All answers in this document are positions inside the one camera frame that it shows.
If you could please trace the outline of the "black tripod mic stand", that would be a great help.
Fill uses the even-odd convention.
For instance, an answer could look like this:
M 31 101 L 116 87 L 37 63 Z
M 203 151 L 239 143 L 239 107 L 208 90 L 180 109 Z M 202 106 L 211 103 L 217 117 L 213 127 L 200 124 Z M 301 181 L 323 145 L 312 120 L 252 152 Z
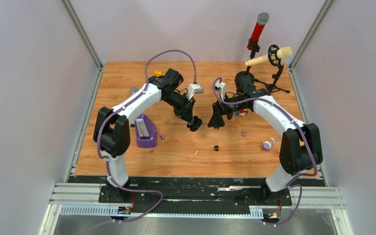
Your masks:
M 273 53 L 275 49 L 279 49 L 280 47 L 278 47 L 277 45 L 271 45 L 268 49 L 268 53 Z M 274 93 L 274 92 L 279 92 L 279 91 L 282 91 L 282 92 L 285 92 L 285 93 L 290 93 L 290 90 L 286 90 L 286 89 L 283 89 L 283 88 L 279 88 L 277 86 L 277 82 L 283 72 L 283 69 L 284 69 L 284 65 L 282 65 L 282 59 L 281 60 L 270 60 L 269 61 L 270 64 L 274 67 L 277 67 L 278 68 L 278 71 L 276 74 L 273 74 L 272 75 L 272 78 L 273 78 L 273 82 L 272 83 L 266 83 L 266 82 L 263 82 L 263 81 L 260 81 L 258 79 L 255 79 L 255 82 L 257 83 L 261 83 L 265 86 L 265 89 L 271 94 L 271 93 Z

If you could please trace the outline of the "red microphone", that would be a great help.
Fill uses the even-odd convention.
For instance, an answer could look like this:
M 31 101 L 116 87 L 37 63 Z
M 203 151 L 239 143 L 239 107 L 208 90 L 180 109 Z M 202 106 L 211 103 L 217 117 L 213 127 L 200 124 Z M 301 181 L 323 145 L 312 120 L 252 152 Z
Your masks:
M 254 45 L 259 41 L 259 38 L 263 32 L 265 25 L 268 23 L 270 19 L 269 13 L 261 12 L 257 16 L 257 22 L 253 29 L 253 32 L 249 38 L 247 48 L 252 50 Z

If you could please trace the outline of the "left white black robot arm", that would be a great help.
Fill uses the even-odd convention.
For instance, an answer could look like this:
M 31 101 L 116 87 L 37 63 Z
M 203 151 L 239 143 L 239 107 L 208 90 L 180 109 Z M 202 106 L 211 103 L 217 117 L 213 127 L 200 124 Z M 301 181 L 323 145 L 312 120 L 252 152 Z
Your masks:
M 126 171 L 125 152 L 130 143 L 130 124 L 152 105 L 164 101 L 174 109 L 177 118 L 185 121 L 190 131 L 195 132 L 202 120 L 193 115 L 194 95 L 203 93 L 197 83 L 188 86 L 187 92 L 177 91 L 183 82 L 182 75 L 169 69 L 164 75 L 148 78 L 139 91 L 113 108 L 102 107 L 97 113 L 93 140 L 97 152 L 107 167 L 107 182 L 113 186 L 111 195 L 118 202 L 130 197 L 130 188 L 125 186 L 129 176 Z

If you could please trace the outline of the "yellow green toy block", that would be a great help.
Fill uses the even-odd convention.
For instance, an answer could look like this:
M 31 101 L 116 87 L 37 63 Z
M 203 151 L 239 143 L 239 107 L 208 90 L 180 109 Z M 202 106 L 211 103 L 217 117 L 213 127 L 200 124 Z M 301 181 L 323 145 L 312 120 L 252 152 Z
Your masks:
M 163 73 L 161 72 L 161 71 L 155 71 L 154 72 L 154 75 L 156 76 L 156 77 L 160 77 L 160 76 L 163 76 Z

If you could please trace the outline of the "colourful toy block pile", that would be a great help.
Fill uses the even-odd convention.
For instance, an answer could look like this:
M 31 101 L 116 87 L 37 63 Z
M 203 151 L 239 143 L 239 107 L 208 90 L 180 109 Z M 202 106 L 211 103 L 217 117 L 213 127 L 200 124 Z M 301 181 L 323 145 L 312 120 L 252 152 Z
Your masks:
M 235 111 L 235 115 L 244 117 L 246 114 L 248 114 L 248 112 L 249 112 L 248 109 L 241 109 L 241 110 Z

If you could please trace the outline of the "purple stapler box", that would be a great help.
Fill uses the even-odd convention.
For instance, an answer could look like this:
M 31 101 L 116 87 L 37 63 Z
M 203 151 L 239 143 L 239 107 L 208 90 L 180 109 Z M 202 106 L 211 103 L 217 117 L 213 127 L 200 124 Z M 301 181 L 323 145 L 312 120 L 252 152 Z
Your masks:
M 145 114 L 135 119 L 136 142 L 138 148 L 155 148 L 158 144 L 158 130 L 154 122 Z

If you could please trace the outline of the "black earbud charging case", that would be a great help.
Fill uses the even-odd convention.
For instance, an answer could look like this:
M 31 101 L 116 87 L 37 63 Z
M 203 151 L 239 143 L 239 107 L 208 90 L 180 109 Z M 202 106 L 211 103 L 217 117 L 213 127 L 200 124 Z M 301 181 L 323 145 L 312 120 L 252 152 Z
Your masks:
M 187 124 L 187 127 L 191 132 L 196 132 L 202 125 L 202 120 L 198 116 L 194 116 L 192 122 Z

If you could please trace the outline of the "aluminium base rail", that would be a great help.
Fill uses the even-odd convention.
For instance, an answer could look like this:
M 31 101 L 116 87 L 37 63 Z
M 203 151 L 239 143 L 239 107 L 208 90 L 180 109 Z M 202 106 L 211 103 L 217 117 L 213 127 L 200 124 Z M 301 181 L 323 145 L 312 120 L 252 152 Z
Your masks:
M 279 192 L 262 178 L 132 176 L 126 186 L 101 175 L 56 183 L 39 233 L 353 234 L 339 190 L 323 179 Z

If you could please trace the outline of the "clear glitter tube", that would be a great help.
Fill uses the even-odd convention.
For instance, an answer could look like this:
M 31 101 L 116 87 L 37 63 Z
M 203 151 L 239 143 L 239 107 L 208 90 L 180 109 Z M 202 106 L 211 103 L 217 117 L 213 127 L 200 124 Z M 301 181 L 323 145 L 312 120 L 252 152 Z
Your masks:
M 132 87 L 132 88 L 129 90 L 129 96 L 133 96 L 133 95 L 136 94 L 138 91 L 139 91 L 139 89 L 138 89 L 137 87 Z

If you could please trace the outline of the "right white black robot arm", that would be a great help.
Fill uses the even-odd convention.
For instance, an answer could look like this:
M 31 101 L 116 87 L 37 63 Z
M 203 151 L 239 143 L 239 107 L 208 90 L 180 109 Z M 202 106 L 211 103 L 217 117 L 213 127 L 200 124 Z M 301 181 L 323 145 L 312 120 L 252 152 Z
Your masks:
M 236 111 L 248 109 L 262 117 L 280 135 L 280 165 L 266 177 L 260 198 L 266 204 L 273 204 L 280 197 L 279 191 L 291 187 L 300 176 L 316 176 L 317 166 L 323 161 L 319 127 L 304 123 L 292 116 L 265 89 L 257 89 L 251 73 L 239 72 L 235 77 L 236 93 L 226 95 L 226 84 L 216 78 L 211 89 L 217 98 L 213 103 L 213 115 L 208 127 L 220 128 L 225 119 L 231 119 Z

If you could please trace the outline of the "cream microphone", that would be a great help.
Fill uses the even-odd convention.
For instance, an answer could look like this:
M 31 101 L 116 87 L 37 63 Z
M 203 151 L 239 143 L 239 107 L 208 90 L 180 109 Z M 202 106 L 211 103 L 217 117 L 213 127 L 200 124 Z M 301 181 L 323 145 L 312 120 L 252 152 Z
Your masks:
M 254 59 L 250 59 L 245 62 L 245 66 L 251 67 L 257 64 L 261 64 L 267 61 L 274 61 L 274 60 L 281 60 L 291 56 L 293 50 L 291 47 L 281 47 L 279 49 L 275 49 L 273 53 L 268 53 L 267 55 L 260 56 Z

